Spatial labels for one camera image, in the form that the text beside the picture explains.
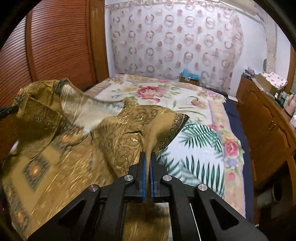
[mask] metal screw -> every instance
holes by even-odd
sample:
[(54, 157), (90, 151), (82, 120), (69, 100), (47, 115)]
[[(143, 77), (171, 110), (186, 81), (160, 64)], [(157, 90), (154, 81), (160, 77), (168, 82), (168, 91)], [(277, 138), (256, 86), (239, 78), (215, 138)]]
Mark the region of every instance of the metal screw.
[(132, 175), (125, 175), (125, 176), (124, 176), (124, 179), (125, 179), (126, 181), (131, 181), (131, 180), (133, 180), (133, 176), (132, 176)]
[(170, 181), (171, 179), (172, 179), (172, 177), (170, 175), (163, 176), (163, 180), (165, 180), (165, 181)]
[(91, 184), (91, 185), (89, 186), (89, 190), (90, 190), (91, 192), (95, 192), (96, 190), (98, 190), (98, 188), (99, 188), (99, 186), (98, 186), (97, 184)]
[(202, 184), (199, 184), (198, 185), (198, 189), (201, 190), (201, 191), (205, 191), (205, 190), (207, 190), (207, 185), (205, 185), (203, 183)]

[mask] cardboard box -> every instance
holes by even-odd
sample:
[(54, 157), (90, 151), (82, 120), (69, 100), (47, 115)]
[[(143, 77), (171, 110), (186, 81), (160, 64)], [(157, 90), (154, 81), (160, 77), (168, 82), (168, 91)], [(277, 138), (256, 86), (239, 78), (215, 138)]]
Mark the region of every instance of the cardboard box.
[(188, 81), (185, 79), (185, 77), (182, 76), (182, 73), (180, 74), (180, 78), (179, 78), (179, 82), (181, 83), (188, 83), (188, 84), (193, 84), (193, 85), (200, 85), (200, 81), (199, 80), (195, 80), (195, 79), (191, 79), (189, 78)]
[(263, 75), (259, 74), (257, 76), (256, 82), (264, 89), (264, 91), (269, 92), (272, 95), (275, 93), (280, 93), (283, 91), (283, 88), (275, 88)]

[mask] pink flower pattern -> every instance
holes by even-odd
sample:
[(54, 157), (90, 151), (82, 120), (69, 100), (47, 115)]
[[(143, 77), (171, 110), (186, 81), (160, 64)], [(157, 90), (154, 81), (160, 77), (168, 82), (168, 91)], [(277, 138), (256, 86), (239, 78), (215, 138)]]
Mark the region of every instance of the pink flower pattern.
[(225, 176), (225, 179), (225, 181), (233, 182), (235, 180), (235, 174), (233, 172), (230, 172)]
[(235, 141), (227, 140), (224, 147), (227, 156), (238, 156), (239, 147)]
[(197, 99), (192, 100), (192, 101), (191, 101), (191, 104), (193, 104), (194, 106), (196, 106), (196, 107), (198, 107), (198, 108), (200, 108), (200, 109), (205, 109), (205, 108), (207, 108), (205, 102), (204, 102), (204, 101), (201, 101), (201, 100), (197, 100)]
[(124, 82), (123, 82), (123, 80), (115, 80), (114, 83), (122, 85)]
[(219, 95), (217, 95), (215, 92), (210, 91), (208, 89), (203, 89), (197, 95), (202, 97), (211, 97), (213, 99), (217, 99), (219, 97)]
[(154, 86), (147, 86), (142, 87), (136, 91), (136, 95), (139, 98), (144, 99), (151, 99), (154, 100), (156, 103), (160, 101), (160, 99), (155, 97), (162, 97), (163, 96), (163, 90), (159, 89), (159, 87)]
[(217, 130), (217, 126), (216, 125), (208, 125), (208, 127), (212, 128), (213, 130)]
[(169, 81), (168, 81), (168, 80), (158, 80), (158, 82), (160, 82), (160, 83), (166, 83), (166, 84), (168, 84), (168, 83), (169, 83)]

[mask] wooden louvered door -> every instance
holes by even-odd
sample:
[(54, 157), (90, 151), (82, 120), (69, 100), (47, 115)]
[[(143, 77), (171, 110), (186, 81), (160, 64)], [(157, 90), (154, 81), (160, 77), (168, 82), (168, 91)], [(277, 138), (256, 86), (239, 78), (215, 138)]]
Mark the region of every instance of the wooden louvered door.
[[(25, 43), (24, 18), (0, 51), (0, 107), (10, 106), (19, 89), (32, 82)], [(17, 139), (17, 128), (11, 116), (0, 121), (0, 164)]]
[(38, 80), (67, 77), (80, 89), (96, 84), (87, 31), (87, 0), (42, 0), (31, 24)]
[(91, 49), (98, 82), (109, 77), (104, 16), (104, 0), (90, 0), (89, 22)]

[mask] gold patterned cloth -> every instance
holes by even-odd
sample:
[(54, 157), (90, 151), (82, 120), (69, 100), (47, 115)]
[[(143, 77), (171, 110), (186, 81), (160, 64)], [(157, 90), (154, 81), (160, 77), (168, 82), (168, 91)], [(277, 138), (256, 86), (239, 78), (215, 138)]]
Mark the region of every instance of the gold patterned cloth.
[[(161, 152), (188, 116), (157, 106), (93, 99), (67, 79), (20, 89), (19, 144), (2, 167), (12, 224), (27, 239), (91, 184), (126, 175), (145, 151)], [(166, 240), (169, 215), (131, 204), (124, 240)]]

